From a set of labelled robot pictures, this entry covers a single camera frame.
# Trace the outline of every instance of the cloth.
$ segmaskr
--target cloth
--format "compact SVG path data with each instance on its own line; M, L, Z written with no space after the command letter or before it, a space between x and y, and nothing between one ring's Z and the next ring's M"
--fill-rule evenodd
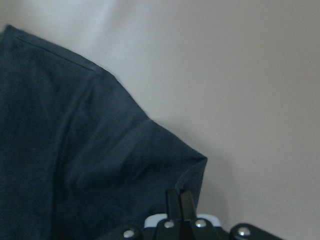
M0 36L0 239L91 240L198 202L206 157L152 121L108 71L8 25Z

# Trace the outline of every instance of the silver screw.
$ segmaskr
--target silver screw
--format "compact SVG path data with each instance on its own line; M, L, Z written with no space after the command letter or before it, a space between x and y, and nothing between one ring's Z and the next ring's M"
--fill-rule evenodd
M249 236L251 233L250 233L250 230L244 226L238 229L238 234L240 236Z
M174 224L173 221L166 221L166 222L164 223L164 227L165 227L166 229L173 228L174 226L175 226L175 224Z
M197 221L195 221L195 225L198 227L198 228L205 228L207 226L207 223L205 220L203 219L199 219Z
M132 231L132 230L127 230L127 231L125 231L125 232L123 233L123 236L124 236L126 239L131 238L131 237L133 237L134 235L135 235L135 232Z

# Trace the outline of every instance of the dark blue cloth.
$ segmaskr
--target dark blue cloth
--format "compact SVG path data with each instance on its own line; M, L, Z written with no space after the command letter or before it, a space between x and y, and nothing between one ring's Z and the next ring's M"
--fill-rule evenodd
M207 159L106 70L8 25L0 36L0 239L92 240L198 201Z

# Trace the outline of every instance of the folded cloth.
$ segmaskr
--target folded cloth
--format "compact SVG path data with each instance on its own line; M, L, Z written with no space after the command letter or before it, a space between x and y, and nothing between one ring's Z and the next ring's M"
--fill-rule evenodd
M0 36L0 239L91 240L198 202L206 157L150 120L108 71L8 25Z

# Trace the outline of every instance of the garment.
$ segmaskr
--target garment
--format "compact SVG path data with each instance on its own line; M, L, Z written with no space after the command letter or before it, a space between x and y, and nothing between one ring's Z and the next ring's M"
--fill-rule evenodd
M108 71L8 25L0 36L0 239L95 239L197 203L206 157L152 121Z

